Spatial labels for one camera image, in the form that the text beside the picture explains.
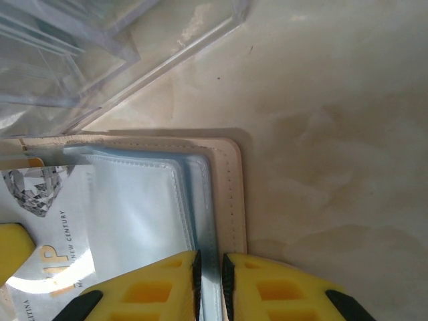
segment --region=black rubber edge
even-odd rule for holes
[[[352,296],[327,290],[327,297],[346,321],[376,321]]]
[[[229,259],[227,254],[223,255],[223,271],[221,272],[221,283],[223,285],[223,295],[227,317],[233,321],[233,291],[235,289],[235,265]]]
[[[202,280],[202,257],[201,250],[195,256],[192,264],[193,272],[193,295],[195,297],[195,318],[199,321],[201,311],[201,280]]]
[[[102,298],[100,290],[94,290],[74,298],[52,321],[84,321]]]

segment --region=beige leather wallet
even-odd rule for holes
[[[202,154],[210,160],[219,254],[247,252],[243,175],[239,147],[226,138],[176,138],[159,136],[76,135],[53,138],[3,140],[7,154],[23,150],[52,150],[67,144],[102,144],[128,150],[153,150]]]

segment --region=marble surface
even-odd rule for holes
[[[427,32],[426,0],[254,0],[86,130],[233,138],[250,253],[428,320]]]

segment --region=clear plastic box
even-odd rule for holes
[[[237,27],[249,0],[0,0],[0,137],[88,124]]]

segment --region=yellow plastic piece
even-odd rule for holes
[[[235,265],[235,321],[345,321],[325,294],[341,287],[266,259],[227,256]]]
[[[0,286],[27,261],[34,249],[33,241],[20,224],[0,224]]]
[[[85,321],[194,321],[196,254],[182,252],[85,290],[103,293]]]

